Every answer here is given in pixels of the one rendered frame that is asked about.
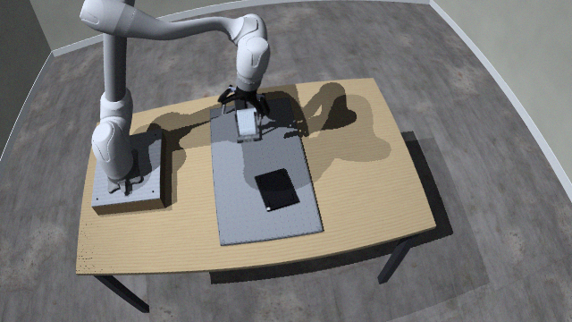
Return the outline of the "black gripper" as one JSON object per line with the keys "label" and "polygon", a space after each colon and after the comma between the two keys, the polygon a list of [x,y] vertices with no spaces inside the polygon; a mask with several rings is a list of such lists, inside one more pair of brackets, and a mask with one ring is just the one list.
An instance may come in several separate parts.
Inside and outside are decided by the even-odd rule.
{"label": "black gripper", "polygon": [[[234,91],[234,94],[228,96],[233,91]],[[259,100],[257,100],[257,98]],[[223,108],[222,109],[222,115],[225,112],[226,104],[233,101],[233,100],[237,100],[237,99],[249,102],[260,113],[257,125],[260,124],[261,119],[263,119],[263,117],[264,117],[264,114],[269,115],[269,113],[270,113],[270,108],[269,108],[269,106],[265,100],[265,94],[264,93],[262,95],[258,95],[257,89],[254,91],[243,91],[243,90],[239,89],[238,87],[233,88],[232,85],[230,85],[229,88],[227,90],[225,90],[224,93],[217,100],[217,102],[222,103],[222,108]],[[260,101],[260,103],[259,103],[259,101]]]}

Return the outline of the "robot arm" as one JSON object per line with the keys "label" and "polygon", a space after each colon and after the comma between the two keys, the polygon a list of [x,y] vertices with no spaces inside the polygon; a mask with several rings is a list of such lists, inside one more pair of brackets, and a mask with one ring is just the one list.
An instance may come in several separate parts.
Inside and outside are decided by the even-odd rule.
{"label": "robot arm", "polygon": [[238,19],[208,17],[166,22],[142,12],[134,4],[135,0],[85,0],[80,13],[86,25],[104,33],[105,93],[101,97],[100,124],[92,135],[92,148],[109,178],[109,193],[121,189],[128,194],[128,186],[142,182],[139,152],[130,151],[133,101],[126,88],[127,38],[174,40],[212,30],[224,32],[238,47],[236,85],[244,91],[260,87],[270,59],[265,22],[256,14]]}

